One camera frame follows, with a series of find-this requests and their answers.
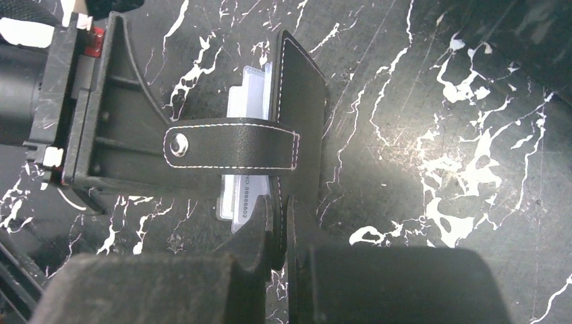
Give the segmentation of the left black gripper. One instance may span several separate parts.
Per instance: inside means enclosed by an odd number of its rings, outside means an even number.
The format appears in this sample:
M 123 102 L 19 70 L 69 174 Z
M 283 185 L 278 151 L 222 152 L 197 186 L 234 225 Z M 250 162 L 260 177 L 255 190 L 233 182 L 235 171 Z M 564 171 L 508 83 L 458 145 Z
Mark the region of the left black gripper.
M 219 175 L 166 162 L 169 125 L 138 69 L 125 14 L 112 12 L 104 32 L 73 13 L 46 49 L 1 41 L 1 144 L 26 149 L 46 183 L 214 197 Z

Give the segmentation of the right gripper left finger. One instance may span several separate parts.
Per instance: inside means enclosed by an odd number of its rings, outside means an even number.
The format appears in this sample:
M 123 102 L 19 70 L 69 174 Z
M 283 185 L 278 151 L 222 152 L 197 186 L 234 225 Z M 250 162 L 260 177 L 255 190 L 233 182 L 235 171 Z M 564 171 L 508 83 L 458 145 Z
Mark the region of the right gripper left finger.
M 263 323 L 273 204 L 213 252 L 70 259 L 44 291 L 33 323 Z

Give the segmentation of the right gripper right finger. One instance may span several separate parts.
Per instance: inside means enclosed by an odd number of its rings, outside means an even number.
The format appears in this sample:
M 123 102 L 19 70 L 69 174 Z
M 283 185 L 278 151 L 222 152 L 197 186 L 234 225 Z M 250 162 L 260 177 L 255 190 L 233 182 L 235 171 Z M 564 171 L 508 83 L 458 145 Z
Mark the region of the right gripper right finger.
M 349 245 L 288 200 L 291 323 L 510 323 L 489 266 L 474 251 Z

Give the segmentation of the black plastic tray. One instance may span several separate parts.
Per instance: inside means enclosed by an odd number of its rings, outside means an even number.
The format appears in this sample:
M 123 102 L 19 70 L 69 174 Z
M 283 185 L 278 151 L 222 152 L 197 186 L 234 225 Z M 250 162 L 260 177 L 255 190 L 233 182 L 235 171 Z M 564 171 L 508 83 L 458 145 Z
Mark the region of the black plastic tray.
M 511 1 L 490 40 L 530 76 L 571 102 L 570 1 Z

